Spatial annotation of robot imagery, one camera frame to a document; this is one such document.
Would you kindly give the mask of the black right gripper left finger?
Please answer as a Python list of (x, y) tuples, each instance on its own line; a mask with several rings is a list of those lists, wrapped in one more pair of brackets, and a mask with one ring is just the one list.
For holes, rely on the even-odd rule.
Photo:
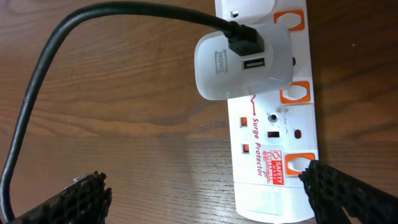
[(106, 174), (84, 175), (60, 193), (7, 224), (105, 224), (112, 201)]

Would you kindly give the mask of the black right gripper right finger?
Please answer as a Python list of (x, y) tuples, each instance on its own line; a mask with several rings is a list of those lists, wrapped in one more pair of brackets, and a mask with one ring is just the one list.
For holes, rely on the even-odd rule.
[(397, 197), (318, 160), (298, 175), (317, 223), (397, 224)]

